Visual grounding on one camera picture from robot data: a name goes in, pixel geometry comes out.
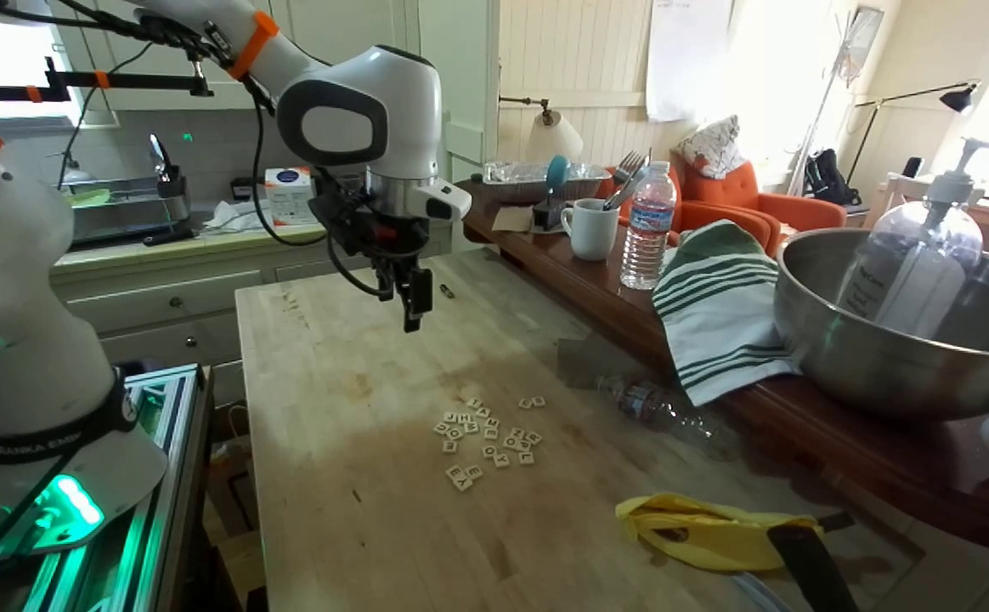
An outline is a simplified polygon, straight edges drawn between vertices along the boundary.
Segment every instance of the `drawer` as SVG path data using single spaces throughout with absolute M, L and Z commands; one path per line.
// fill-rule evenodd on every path
M 216 364 L 225 352 L 227 316 L 167 324 L 136 334 L 101 338 L 112 364 L 142 361 L 145 367 Z
M 332 260 L 326 257 L 326 241 L 319 241 L 309 247 L 289 247 L 284 255 L 273 257 L 268 283 L 326 276 L 326 272 L 332 272 Z
M 195 321 L 235 310 L 235 289 L 258 284 L 263 270 L 129 284 L 120 292 L 69 298 L 69 310 L 89 321 L 101 338 L 142 328 L 173 321 Z

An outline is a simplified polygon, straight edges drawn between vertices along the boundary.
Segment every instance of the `striped dish towel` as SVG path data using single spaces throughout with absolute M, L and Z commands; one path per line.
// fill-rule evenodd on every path
M 696 407 L 776 373 L 794 373 L 771 328 L 777 264 L 732 222 L 683 234 L 652 306 L 677 376 Z

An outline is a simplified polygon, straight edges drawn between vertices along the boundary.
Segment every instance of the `plastic bottle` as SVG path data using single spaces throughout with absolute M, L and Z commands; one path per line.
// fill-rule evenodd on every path
M 665 230 L 674 222 L 677 187 L 668 181 L 668 162 L 644 162 L 633 204 L 627 204 L 627 230 L 622 253 L 622 284 L 627 289 L 657 289 Z
M 886 328 L 934 338 L 983 255 L 983 230 L 962 211 L 966 173 L 983 144 L 966 144 L 962 162 L 939 173 L 923 199 L 890 207 L 857 253 L 837 301 Z

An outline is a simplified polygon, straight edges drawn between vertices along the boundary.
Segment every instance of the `wooden countertop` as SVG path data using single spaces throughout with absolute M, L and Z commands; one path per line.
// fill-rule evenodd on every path
M 238 289 L 268 606 L 303 608 L 747 608 L 725 576 L 657 561 L 614 527 L 614 503 L 685 492 L 777 514 L 831 514 L 814 480 L 742 435 L 725 412 L 644 428 L 614 379 L 652 372 L 488 253 L 428 257 L 435 310 L 341 276 Z M 497 469 L 435 426 L 477 398 L 499 432 L 536 432 L 534 466 Z M 449 466 L 483 466 L 456 491 Z M 863 608 L 911 563 L 865 523 L 826 537 Z M 768 586 L 794 608 L 788 576 Z
M 664 326 L 644 294 L 618 284 L 614 264 L 580 264 L 559 238 L 491 234 L 497 190 L 469 187 L 469 238 L 491 241 L 502 257 L 583 311 L 618 348 L 668 373 Z M 900 428 L 826 398 L 805 376 L 776 376 L 725 400 L 762 435 L 780 438 L 797 460 L 820 463 L 882 503 L 943 532 L 989 547 L 989 451 L 980 421 Z

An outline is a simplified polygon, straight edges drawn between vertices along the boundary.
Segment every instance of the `metal mixing bowl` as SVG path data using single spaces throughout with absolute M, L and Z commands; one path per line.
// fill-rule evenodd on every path
M 865 230 L 805 230 L 780 253 L 776 326 L 801 373 L 850 407 L 900 421 L 989 412 L 989 253 L 934 341 L 882 328 L 837 306 Z

